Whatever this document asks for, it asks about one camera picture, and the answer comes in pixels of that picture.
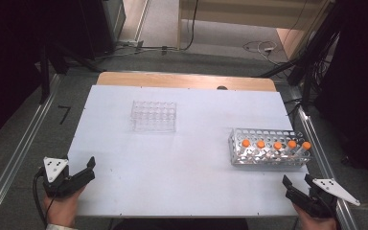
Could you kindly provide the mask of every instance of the floor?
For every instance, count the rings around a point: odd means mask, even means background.
[[[146,6],[146,1],[134,2],[137,4],[137,9],[144,9]],[[174,21],[175,4],[176,1],[149,1],[149,10],[144,14],[145,20],[141,32],[137,33],[137,30],[131,30],[128,33],[126,31],[125,34],[122,34],[124,35],[123,39],[134,41],[136,37],[137,40],[144,40],[145,46],[175,45],[176,32],[173,29],[173,25],[175,27],[177,25],[176,19]],[[168,7],[171,8],[164,15],[169,16],[171,20],[159,20],[157,15],[160,15],[160,11]],[[182,45],[185,45],[188,41],[186,21],[183,21],[182,28]],[[281,44],[278,36],[269,28],[246,28],[244,26],[235,28],[231,25],[197,22],[195,23],[194,44],[186,53],[167,53],[162,56],[160,52],[145,52],[134,56],[117,56],[128,53],[128,50],[122,50],[114,57],[96,60],[95,64],[107,68],[108,71],[258,76],[271,70],[274,64],[256,52],[256,43],[250,43],[248,49],[245,49],[243,45],[251,41],[267,40]],[[269,55],[269,59],[275,62],[288,61],[281,46],[278,45],[276,49],[278,49],[276,52]],[[292,96],[289,93],[290,88],[286,84],[285,77],[282,74],[273,76],[272,79],[286,101]],[[24,153],[23,157],[18,159],[21,163],[23,162],[19,168],[11,168],[8,171],[8,174],[13,176],[10,187],[0,191],[0,194],[4,195],[0,200],[0,202],[2,201],[0,203],[0,229],[36,229],[42,227],[32,199],[33,176],[36,169],[41,166],[43,156],[61,157],[68,151],[89,89],[91,85],[95,84],[97,78],[98,73],[89,72],[85,68],[75,65],[67,76],[55,77],[57,91],[52,102],[47,104],[46,108],[38,105],[40,91],[37,89],[0,131],[0,178],[5,172],[8,162],[11,162],[11,157],[20,151]],[[71,109],[64,122],[60,123],[64,118],[62,106],[70,106]],[[287,104],[286,107],[288,111],[291,111],[294,104]],[[32,133],[32,142],[25,149],[19,149],[19,143],[25,142],[22,139],[23,134],[30,132],[29,124],[31,121],[35,121],[37,111],[43,111],[45,117],[38,123],[39,129]],[[359,207],[350,206],[357,229],[368,229],[368,172],[364,169],[353,169],[350,166],[342,165],[340,159],[344,153],[338,143],[337,132],[332,125],[321,119],[320,114],[314,108],[311,109],[310,117],[338,182],[362,202]],[[298,120],[296,128],[304,129]],[[313,174],[321,174],[315,164],[311,164],[309,169]],[[250,229],[291,229],[295,217],[249,218],[247,221]],[[108,229],[109,225],[111,225],[109,218],[77,219],[79,229]]]

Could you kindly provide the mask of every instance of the white bracket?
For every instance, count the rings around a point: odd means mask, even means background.
[[[58,175],[64,170],[68,164],[67,159],[56,159],[44,157],[44,168],[46,169],[47,179],[49,183],[56,180]]]
[[[355,204],[356,206],[360,205],[359,200],[350,195],[333,179],[314,179],[312,182],[329,194],[344,199],[350,203]]]

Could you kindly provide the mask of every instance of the person's left hand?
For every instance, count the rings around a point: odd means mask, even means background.
[[[63,227],[73,228],[77,213],[78,200],[84,189],[85,187],[66,198],[56,198],[47,213],[47,222]],[[47,197],[46,195],[43,199],[43,204],[46,210],[51,202],[52,198]]]

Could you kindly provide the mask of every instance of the gray floor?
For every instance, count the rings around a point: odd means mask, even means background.
[[[163,4],[163,2],[165,1],[151,1],[152,4]],[[154,18],[156,15],[157,13],[155,11],[151,11],[147,17],[148,19]],[[166,35],[171,35],[170,38],[165,37],[168,40],[160,40],[160,37],[147,33],[154,31],[160,32],[160,30],[151,27],[151,25],[156,24],[150,23],[150,20],[147,22],[148,24],[144,25],[144,31],[141,36],[145,40],[145,45],[175,44],[173,43],[174,39],[172,39],[173,35],[175,35],[174,30],[166,31]],[[251,29],[250,27],[248,29],[243,27],[236,29],[223,25],[220,28],[225,33],[220,33],[225,35],[219,36],[219,39],[211,43],[211,36],[209,35],[208,37],[205,34],[204,37],[202,36],[200,38],[199,30],[200,28],[203,28],[203,30],[217,30],[218,28],[209,28],[205,23],[198,23],[197,28],[197,34],[195,35],[197,39],[192,49],[187,53],[171,52],[162,56],[157,51],[145,52],[139,55],[98,59],[95,61],[95,64],[106,68],[108,71],[151,71],[236,77],[258,76],[273,68],[273,64],[264,59],[260,54],[247,52],[242,47],[248,41],[278,39],[273,31],[263,28],[253,28],[253,32],[255,33],[250,32],[250,34],[245,34],[244,32],[246,30]],[[187,30],[185,22],[183,24],[183,30]],[[231,37],[231,33],[244,36]],[[183,42],[186,42],[185,31],[183,32],[182,38]],[[270,57],[276,61],[287,61],[284,53],[281,51],[281,47],[278,49],[278,54],[276,53],[276,56],[274,56],[275,54],[273,53]],[[76,65],[70,69],[67,76],[61,76],[61,83],[54,101],[0,206],[0,229],[42,228],[32,196],[33,177],[37,168],[42,165],[44,156],[61,157],[67,153],[90,87],[95,84],[98,75],[98,73],[89,72],[84,67]],[[283,99],[285,101],[290,99],[289,86],[285,82],[284,75],[279,74],[278,76],[272,77],[272,79],[276,82],[277,90],[281,92]],[[1,129],[0,175],[35,115],[38,109],[39,99],[40,90],[37,89]],[[62,125],[60,121],[63,119],[65,111],[58,108],[59,105],[71,106],[70,113]],[[288,111],[291,111],[292,108],[293,104],[287,105]],[[315,125],[317,135],[320,137],[322,147],[333,167],[337,181],[362,203],[360,207],[351,207],[358,229],[368,229],[368,171],[342,165],[340,159],[344,156],[344,153],[338,143],[337,132],[333,129],[332,125],[321,119],[313,107],[311,108],[311,118]],[[295,129],[303,130],[301,123],[298,121],[296,122]],[[321,174],[314,161],[310,162],[309,170],[315,176],[320,176]],[[291,229],[294,222],[295,217],[248,219],[250,229]],[[77,227],[79,229],[107,229],[109,223],[109,218],[77,219]]]

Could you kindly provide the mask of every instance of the aluminum profile rail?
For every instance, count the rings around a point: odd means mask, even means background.
[[[290,93],[293,99],[301,98],[301,93],[299,91],[298,86],[291,87]],[[298,114],[300,116],[304,130],[307,133],[307,137],[311,141],[312,151],[315,155],[316,161],[318,162],[318,166],[322,172],[322,175],[324,176],[324,178],[327,178],[327,179],[334,178],[337,181],[336,176],[334,175],[334,171],[327,159],[327,156],[324,150],[322,149],[319,138],[316,135],[315,128],[313,126],[311,118],[306,116],[306,113],[301,107],[299,107],[298,109]],[[343,199],[338,200],[336,211],[337,211],[338,219],[339,219],[342,229],[358,230],[355,219],[352,216],[352,212],[348,206],[348,203],[345,200]]]
[[[20,166],[23,163],[23,160],[28,153],[29,147],[31,146],[33,139],[35,138],[40,125],[44,121],[44,118],[47,114],[47,111],[50,108],[50,105],[53,102],[53,99],[58,92],[58,86],[61,83],[62,77],[58,74],[55,74],[50,87],[52,89],[52,93],[49,95],[48,99],[44,104],[41,104],[37,111],[35,112],[31,122],[29,123],[25,133],[22,136],[22,139],[20,140],[19,144],[17,145],[16,150],[11,156],[10,161],[8,162],[8,165],[4,169],[3,173],[0,177],[0,205],[2,204],[2,201],[4,200],[14,178],[16,177],[16,174],[18,170],[20,169]]]

